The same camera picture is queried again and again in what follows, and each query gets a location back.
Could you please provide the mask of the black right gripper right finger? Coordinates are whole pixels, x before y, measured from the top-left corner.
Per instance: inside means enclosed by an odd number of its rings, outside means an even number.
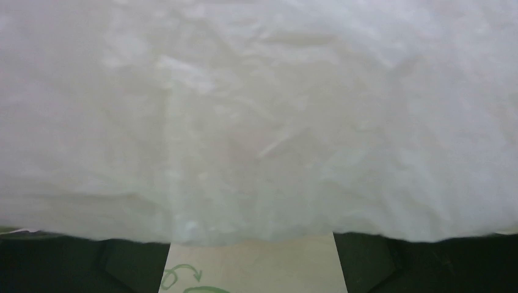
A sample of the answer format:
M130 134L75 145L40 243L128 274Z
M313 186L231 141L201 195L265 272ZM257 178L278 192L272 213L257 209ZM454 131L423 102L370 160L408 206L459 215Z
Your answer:
M435 243L334 234L348 292L517 292L517 236Z

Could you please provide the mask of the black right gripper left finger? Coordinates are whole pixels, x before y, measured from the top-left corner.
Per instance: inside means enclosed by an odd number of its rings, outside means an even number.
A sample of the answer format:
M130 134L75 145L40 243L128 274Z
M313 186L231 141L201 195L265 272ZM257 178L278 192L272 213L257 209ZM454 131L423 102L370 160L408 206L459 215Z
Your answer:
M158 292L169 245L1 238L1 292Z

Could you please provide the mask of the light green plastic bag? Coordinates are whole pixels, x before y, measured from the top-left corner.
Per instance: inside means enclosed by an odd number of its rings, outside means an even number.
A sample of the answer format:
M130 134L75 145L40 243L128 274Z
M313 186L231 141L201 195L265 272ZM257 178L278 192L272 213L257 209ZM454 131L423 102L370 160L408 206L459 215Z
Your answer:
M517 236L517 2L2 1L1 226L167 244L158 292Z

